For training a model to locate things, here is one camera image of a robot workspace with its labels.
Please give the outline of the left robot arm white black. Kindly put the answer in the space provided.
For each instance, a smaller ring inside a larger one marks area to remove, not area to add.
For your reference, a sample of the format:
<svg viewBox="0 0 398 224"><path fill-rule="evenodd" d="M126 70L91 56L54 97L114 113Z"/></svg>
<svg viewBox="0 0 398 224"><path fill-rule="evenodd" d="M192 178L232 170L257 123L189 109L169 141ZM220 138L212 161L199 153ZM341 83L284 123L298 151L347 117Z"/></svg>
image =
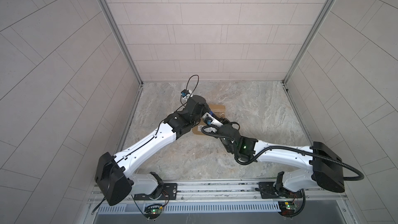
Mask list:
<svg viewBox="0 0 398 224"><path fill-rule="evenodd" d="M130 194L158 198L162 194L163 180L156 173L137 174L136 170L160 149L190 132L200 121L217 127L222 125L206 100L194 95L188 98L182 110L168 115L154 131L133 146L115 155L106 152L100 156L95 182L104 201L114 206Z"/></svg>

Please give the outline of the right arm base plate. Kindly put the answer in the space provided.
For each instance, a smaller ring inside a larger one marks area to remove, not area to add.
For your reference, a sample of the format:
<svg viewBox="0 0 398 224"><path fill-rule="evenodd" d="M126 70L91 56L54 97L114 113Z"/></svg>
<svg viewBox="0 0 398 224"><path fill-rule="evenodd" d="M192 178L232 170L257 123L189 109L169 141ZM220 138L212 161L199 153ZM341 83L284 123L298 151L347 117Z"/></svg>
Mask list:
<svg viewBox="0 0 398 224"><path fill-rule="evenodd" d="M293 199L303 198L302 192L292 192L283 186L277 186L276 182L259 182L255 191L259 192L262 199Z"/></svg>

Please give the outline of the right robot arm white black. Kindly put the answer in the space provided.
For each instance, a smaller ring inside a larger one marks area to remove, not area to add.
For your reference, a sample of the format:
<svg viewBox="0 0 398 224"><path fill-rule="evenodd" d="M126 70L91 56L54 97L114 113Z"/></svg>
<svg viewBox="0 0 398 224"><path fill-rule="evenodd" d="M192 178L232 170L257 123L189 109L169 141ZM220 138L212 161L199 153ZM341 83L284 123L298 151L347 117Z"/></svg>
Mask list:
<svg viewBox="0 0 398 224"><path fill-rule="evenodd" d="M288 191L318 186L330 192L345 192L342 159L323 143L301 147L276 145L241 136L231 124L212 124L209 133L222 141L240 165L273 162L296 167L296 171L278 177L278 186Z"/></svg>

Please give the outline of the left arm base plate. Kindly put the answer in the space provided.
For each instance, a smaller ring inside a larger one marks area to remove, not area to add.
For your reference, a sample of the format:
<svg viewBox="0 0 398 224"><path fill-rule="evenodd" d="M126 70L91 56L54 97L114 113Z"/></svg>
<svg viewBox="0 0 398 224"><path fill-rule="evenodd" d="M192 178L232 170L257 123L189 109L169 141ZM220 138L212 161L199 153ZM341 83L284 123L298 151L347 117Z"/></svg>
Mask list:
<svg viewBox="0 0 398 224"><path fill-rule="evenodd" d="M177 183L165 183L162 187L158 186L153 194L137 194L133 198L135 201L164 201L175 200L177 195Z"/></svg>

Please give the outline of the brown cardboard express box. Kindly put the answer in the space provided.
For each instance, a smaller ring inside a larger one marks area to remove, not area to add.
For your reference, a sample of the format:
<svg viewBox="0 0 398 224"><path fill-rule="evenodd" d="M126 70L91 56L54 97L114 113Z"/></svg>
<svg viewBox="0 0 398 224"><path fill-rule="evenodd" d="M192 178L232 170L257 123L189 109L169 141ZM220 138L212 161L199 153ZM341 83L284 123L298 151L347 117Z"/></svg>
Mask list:
<svg viewBox="0 0 398 224"><path fill-rule="evenodd" d="M210 109L214 113L214 117L218 119L220 122L222 122L223 119L225 119L225 111L226 107L223 105L214 105L214 104L209 104ZM202 118L200 118L200 122L198 125L194 126L191 130L191 132L195 135L204 135L201 131L201 129L206 126L206 124L203 122Z"/></svg>

